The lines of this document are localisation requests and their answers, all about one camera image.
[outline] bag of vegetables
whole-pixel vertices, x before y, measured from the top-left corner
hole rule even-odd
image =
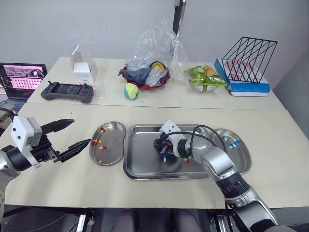
[[[219,86],[227,86],[217,71],[208,65],[190,68],[185,72],[190,77],[190,85],[201,92],[211,91]]]

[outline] stainless steel tray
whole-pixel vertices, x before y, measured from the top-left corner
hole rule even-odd
[[[230,131],[228,129],[220,128],[216,129],[215,131],[221,137],[226,137],[226,141],[224,141],[224,144],[227,149],[227,154],[231,158],[235,166],[238,168],[240,173],[247,173],[251,168],[251,156],[243,140],[233,131]],[[223,149],[222,143],[220,142],[218,136],[212,133],[211,139],[218,145],[218,147]],[[235,141],[239,141],[239,144],[236,145],[236,148],[230,148],[230,144],[234,143]]]
[[[196,124],[178,124],[182,131],[193,131]],[[164,163],[162,157],[155,150],[153,141],[160,133],[162,125],[134,125],[126,134],[124,171],[132,179],[193,179],[210,178],[205,167],[195,161],[184,162],[178,157],[168,157]],[[205,133],[203,129],[198,129],[198,133]],[[244,156],[234,156],[232,160],[240,173],[247,172],[241,167],[246,159]]]
[[[105,132],[101,133],[100,129],[104,128]],[[112,165],[119,161],[124,153],[124,139],[126,128],[120,122],[108,122],[98,127],[93,134],[90,145],[90,157],[92,161],[101,166]],[[93,140],[101,140],[102,143],[93,145]]]

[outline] red bowl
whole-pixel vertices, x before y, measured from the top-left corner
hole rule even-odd
[[[166,76],[166,78],[165,78],[165,80],[164,80],[163,83],[161,83],[159,86],[151,87],[151,86],[148,86],[148,85],[139,86],[136,82],[130,81],[130,80],[129,80],[126,76],[124,76],[123,74],[122,74],[122,76],[123,76],[124,79],[126,79],[126,82],[127,82],[127,83],[135,84],[135,85],[137,86],[137,88],[142,89],[142,90],[151,90],[151,89],[154,89],[154,88],[159,88],[159,87],[165,85],[165,84],[167,83],[167,81],[170,79],[170,74],[169,74],[169,72],[168,72],[168,74],[167,74],[167,76]]]

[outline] rectangular metal tray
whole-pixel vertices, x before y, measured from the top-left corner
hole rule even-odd
[[[182,131],[192,132],[196,124],[178,124]],[[132,179],[193,179],[210,178],[203,165],[191,160],[185,162],[178,157],[168,157],[164,163],[162,156],[154,148],[153,141],[160,135],[162,125],[134,125],[126,134],[124,171]],[[239,162],[245,157],[237,157]]]

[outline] laptop screen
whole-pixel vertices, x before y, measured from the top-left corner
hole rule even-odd
[[[11,99],[28,99],[46,75],[44,64],[0,63],[0,83]]]

